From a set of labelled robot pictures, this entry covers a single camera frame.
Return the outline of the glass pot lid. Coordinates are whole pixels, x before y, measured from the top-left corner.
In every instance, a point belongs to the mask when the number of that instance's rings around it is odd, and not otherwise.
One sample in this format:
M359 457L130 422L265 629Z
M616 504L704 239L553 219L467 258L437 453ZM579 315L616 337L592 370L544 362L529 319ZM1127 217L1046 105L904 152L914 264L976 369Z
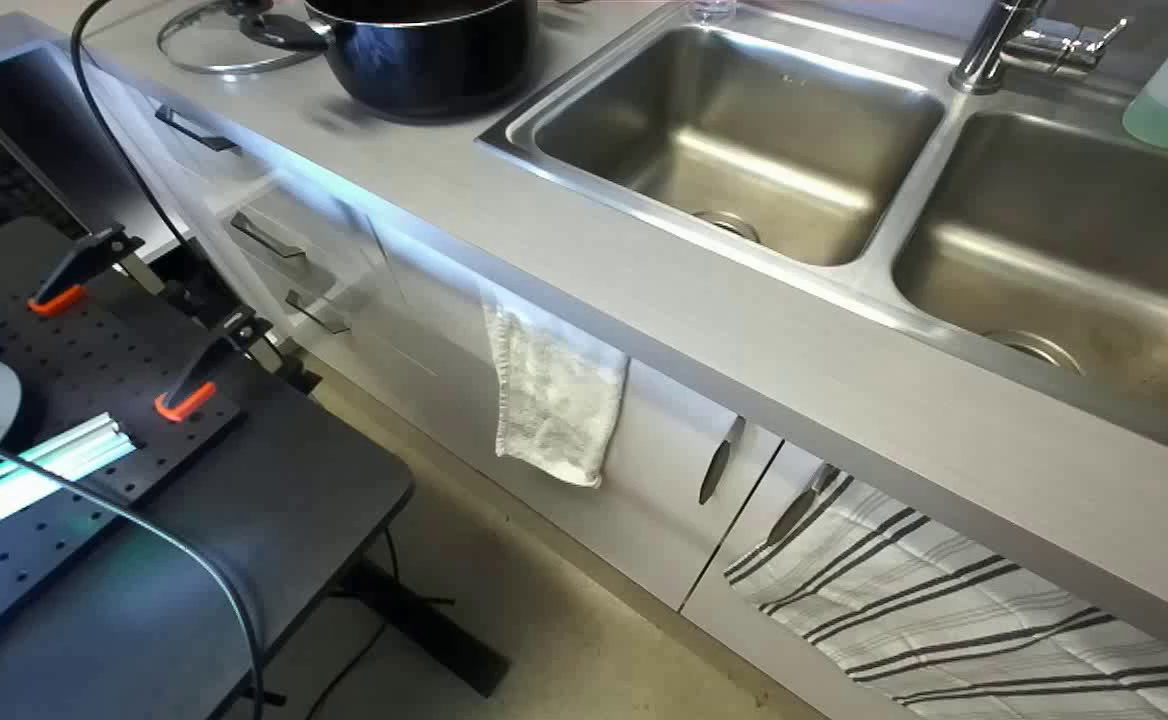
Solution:
M155 26L155 49L197 75L254 75L310 60L327 40L280 0L191 0Z

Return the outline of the black cooking pot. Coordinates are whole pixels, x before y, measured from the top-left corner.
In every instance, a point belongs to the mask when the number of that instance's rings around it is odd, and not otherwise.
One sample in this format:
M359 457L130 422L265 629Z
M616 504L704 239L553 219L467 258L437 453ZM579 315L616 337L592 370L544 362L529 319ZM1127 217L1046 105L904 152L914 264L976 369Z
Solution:
M477 116L530 79L535 0L302 0L280 15L245 0L239 31L319 52L341 86L392 121Z

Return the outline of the white hanging dish towel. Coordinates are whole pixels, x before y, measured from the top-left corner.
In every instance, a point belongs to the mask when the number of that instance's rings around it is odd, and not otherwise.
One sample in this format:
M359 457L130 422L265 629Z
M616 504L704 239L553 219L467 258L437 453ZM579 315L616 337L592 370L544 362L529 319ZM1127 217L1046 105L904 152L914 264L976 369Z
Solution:
M629 355L518 301L487 301L496 453L561 484L601 486Z

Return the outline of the black perforated robot table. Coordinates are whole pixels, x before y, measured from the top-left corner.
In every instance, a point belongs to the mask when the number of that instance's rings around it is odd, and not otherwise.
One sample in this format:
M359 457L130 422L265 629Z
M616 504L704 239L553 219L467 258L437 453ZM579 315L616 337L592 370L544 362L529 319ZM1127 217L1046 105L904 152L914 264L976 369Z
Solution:
M105 276L60 319L22 294L68 250L41 219L0 228L0 311L45 413L107 409L139 441L107 484L160 481L0 629L0 720L211 720L413 492L406 466L293 382L234 358L221 394L164 422L152 394L206 332Z

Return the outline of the black clamp orange tip front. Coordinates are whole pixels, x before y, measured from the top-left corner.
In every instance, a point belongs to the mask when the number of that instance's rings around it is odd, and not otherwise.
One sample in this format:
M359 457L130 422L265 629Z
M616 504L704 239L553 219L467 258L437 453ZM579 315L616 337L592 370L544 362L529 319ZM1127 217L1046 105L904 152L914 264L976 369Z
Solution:
M300 393L310 393L319 382L314 370L302 369L295 351L283 351L269 340L270 325L254 311L231 311L206 343L191 351L191 358L155 393L152 413L166 422L189 422L201 416L221 382L215 375L231 358L260 362L265 370L286 380Z

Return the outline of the black clamp orange tip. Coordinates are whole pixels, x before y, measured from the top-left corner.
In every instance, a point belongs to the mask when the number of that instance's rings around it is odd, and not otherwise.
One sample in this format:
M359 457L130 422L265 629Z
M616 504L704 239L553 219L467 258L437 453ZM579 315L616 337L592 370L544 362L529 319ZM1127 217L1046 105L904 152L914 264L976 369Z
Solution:
M283 351L269 340L270 325L254 311L231 311L206 343L191 351L191 358L155 393L152 413L166 422L189 422L201 416L221 382L215 375L231 358L260 362L265 370L286 380L300 393L310 393L319 382L314 370L302 369L295 351Z
M100 276L122 276L143 292L160 292L164 279L139 258L143 239L118 225L89 232L27 294L27 311L41 319L62 315L89 301L89 283Z

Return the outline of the striped hanging dish towel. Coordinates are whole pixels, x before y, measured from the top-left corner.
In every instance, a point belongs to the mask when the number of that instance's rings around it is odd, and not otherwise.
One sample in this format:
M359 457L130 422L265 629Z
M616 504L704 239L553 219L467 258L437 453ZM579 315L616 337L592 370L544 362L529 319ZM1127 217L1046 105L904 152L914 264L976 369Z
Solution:
M723 578L914 720L1168 720L1168 644L840 473Z

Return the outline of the stainless double sink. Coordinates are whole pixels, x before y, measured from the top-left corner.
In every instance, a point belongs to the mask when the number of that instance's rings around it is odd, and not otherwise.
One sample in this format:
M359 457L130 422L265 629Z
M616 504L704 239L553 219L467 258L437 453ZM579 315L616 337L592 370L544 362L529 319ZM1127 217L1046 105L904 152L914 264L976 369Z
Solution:
M485 133L510 162L1168 444L1168 152L948 54L659 8Z

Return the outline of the black clamp orange tip rear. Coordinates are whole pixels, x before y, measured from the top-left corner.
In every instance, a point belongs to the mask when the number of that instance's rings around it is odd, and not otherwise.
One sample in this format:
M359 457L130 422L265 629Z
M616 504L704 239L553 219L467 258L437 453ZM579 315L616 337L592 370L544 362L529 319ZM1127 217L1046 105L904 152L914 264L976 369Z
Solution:
M27 294L27 311L41 319L62 315L89 301L89 283L100 276L122 276L143 292L160 292L164 279L139 258L143 239L118 225L89 232Z

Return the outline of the chrome sink faucet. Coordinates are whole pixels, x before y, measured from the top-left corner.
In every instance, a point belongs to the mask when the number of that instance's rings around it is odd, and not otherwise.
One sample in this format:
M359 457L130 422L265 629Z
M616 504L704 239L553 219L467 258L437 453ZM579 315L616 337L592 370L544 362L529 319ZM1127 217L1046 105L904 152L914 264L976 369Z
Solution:
M1122 26L1127 15L1107 26L1087 26L1044 15L1044 0L991 0L948 82L969 96L988 96L1005 82L1007 68L1087 75Z

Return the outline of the aluminium extrusion rail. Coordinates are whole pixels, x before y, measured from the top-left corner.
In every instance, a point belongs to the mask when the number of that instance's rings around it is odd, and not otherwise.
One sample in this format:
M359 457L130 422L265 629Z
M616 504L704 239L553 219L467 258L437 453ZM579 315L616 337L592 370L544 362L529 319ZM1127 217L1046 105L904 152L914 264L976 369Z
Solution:
M79 481L130 453L137 453L137 441L118 429L114 416L100 413L15 453L12 459L0 459L0 484L27 476L30 466L56 473L62 481Z

